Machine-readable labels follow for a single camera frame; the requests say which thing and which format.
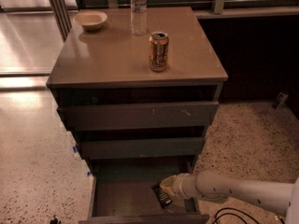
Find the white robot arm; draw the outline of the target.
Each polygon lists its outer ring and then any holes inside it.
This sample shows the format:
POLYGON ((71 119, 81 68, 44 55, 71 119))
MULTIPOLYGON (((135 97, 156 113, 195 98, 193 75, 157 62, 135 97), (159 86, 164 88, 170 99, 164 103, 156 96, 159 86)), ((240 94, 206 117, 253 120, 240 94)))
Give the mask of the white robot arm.
POLYGON ((292 183, 245 180, 210 171, 180 173, 160 182, 171 197, 221 202, 233 197, 286 218, 285 224, 299 224, 299 179, 292 183))

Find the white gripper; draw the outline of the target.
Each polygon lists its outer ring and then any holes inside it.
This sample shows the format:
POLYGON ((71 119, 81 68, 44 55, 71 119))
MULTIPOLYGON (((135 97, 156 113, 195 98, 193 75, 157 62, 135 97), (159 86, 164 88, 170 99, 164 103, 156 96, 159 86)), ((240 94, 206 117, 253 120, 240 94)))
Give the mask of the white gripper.
POLYGON ((197 194, 196 176, 188 173, 171 175, 160 182, 160 187, 162 189, 173 188, 174 193, 169 192, 168 195, 172 204, 180 207, 184 206, 183 199, 195 198, 197 194))

